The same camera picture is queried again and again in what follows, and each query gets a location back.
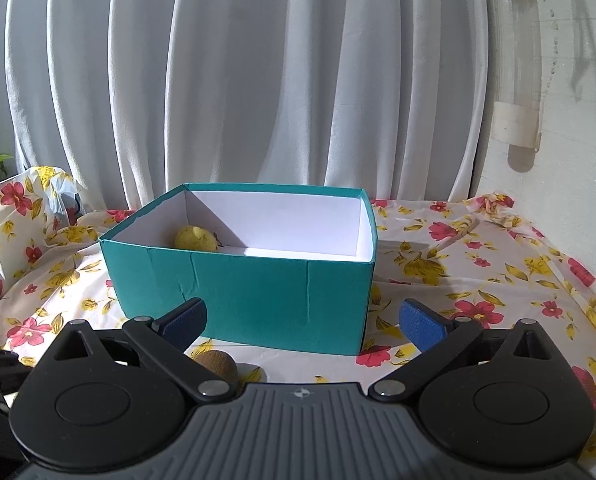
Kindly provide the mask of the brown kiwi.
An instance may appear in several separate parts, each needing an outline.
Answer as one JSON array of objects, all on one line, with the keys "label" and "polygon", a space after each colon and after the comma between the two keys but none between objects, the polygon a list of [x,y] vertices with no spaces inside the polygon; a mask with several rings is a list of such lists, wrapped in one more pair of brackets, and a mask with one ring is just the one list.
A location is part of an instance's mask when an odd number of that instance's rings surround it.
[{"label": "brown kiwi", "polygon": [[230,384],[238,382],[237,364],[228,353],[221,350],[208,350],[199,353],[194,360],[225,382]]}]

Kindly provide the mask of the yellow-green pear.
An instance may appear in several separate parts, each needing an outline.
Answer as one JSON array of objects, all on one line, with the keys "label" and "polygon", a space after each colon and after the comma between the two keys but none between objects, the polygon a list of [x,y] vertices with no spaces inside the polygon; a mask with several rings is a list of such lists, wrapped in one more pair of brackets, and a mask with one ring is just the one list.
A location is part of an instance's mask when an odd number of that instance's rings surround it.
[{"label": "yellow-green pear", "polygon": [[217,252],[217,239],[201,226],[182,226],[174,237],[175,249],[194,250],[195,252]]}]

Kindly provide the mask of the floral tablecloth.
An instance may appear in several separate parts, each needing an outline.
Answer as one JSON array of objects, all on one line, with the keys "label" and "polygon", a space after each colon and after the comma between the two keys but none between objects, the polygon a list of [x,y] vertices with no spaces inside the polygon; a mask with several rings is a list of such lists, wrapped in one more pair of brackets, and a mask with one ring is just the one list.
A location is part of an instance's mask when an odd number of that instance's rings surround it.
[{"label": "floral tablecloth", "polygon": [[[514,213],[504,194],[465,203],[377,200],[378,254],[358,356],[324,356],[201,338],[190,356],[229,353],[243,382],[369,385],[416,356],[399,329],[414,298],[447,316],[509,328],[540,322],[568,360],[596,413],[596,278]],[[124,322],[98,240],[127,217],[82,206],[69,174],[36,167],[0,183],[0,348],[34,365],[75,318]],[[596,477],[596,429],[581,456]]]}]

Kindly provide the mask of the teal cardboard box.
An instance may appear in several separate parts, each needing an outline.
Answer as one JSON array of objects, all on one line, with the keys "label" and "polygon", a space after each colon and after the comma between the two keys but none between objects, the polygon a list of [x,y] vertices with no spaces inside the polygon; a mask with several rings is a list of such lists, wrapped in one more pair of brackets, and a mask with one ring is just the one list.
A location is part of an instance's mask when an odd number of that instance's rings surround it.
[{"label": "teal cardboard box", "polygon": [[[211,232],[217,252],[175,249],[182,226]],[[377,232],[360,188],[184,183],[110,229],[100,247],[129,318],[160,318],[199,298],[209,338],[361,350]]]}]

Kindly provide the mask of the white curtain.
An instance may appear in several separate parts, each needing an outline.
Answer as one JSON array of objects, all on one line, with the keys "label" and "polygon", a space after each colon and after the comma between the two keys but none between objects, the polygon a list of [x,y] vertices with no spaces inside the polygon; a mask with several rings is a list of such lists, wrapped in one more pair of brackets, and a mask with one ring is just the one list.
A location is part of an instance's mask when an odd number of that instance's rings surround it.
[{"label": "white curtain", "polygon": [[96,208],[185,182],[469,193],[486,0],[0,0],[0,154]]}]

